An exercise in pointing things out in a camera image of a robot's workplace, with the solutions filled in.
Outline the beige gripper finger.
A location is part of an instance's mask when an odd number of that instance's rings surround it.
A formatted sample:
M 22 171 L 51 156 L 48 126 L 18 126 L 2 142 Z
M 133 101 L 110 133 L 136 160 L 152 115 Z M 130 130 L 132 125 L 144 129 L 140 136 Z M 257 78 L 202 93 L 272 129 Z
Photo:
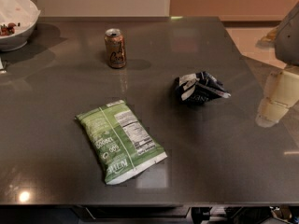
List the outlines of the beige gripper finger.
M 288 111 L 287 106 L 263 98 L 259 104 L 255 121 L 261 127 L 270 128 L 278 124 Z

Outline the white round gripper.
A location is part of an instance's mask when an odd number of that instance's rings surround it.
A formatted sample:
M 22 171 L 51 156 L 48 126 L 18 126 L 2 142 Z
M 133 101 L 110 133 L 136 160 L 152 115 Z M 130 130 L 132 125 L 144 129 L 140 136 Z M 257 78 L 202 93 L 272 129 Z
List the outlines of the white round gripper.
M 281 21 L 275 38 L 275 55 L 287 64 L 299 65 L 299 2 Z M 264 96 L 272 103 L 292 107 L 299 101 L 299 69 L 288 66 L 268 76 Z

